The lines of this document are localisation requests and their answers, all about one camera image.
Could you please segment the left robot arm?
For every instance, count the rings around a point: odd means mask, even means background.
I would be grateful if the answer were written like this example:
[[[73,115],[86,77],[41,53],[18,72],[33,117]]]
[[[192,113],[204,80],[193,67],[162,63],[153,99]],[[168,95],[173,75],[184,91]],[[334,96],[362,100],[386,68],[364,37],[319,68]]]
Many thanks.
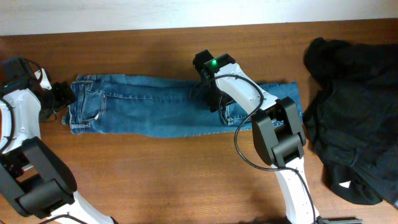
[[[72,171],[41,140],[40,110],[29,89],[1,88],[1,195],[42,223],[115,223],[81,196]]]

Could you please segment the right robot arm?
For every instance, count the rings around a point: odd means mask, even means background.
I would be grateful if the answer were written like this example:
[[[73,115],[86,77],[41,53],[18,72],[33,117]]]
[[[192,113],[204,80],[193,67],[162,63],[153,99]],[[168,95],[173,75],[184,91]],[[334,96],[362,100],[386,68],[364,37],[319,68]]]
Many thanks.
[[[248,114],[254,148],[273,172],[284,196],[289,223],[318,223],[320,214],[308,189],[304,171],[305,133],[297,105],[290,97],[278,98],[252,81],[228,54],[197,53],[193,66],[206,88],[205,100],[211,112],[237,103]]]

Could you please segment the blue denim jeans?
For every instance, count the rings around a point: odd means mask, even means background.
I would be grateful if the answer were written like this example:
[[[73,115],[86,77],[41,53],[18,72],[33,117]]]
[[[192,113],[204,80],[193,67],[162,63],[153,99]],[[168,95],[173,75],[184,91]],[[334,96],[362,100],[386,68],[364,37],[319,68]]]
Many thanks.
[[[247,112],[233,103],[212,113],[195,80],[124,74],[80,75],[71,89],[77,97],[62,123],[73,134],[141,134],[184,138],[230,133]]]

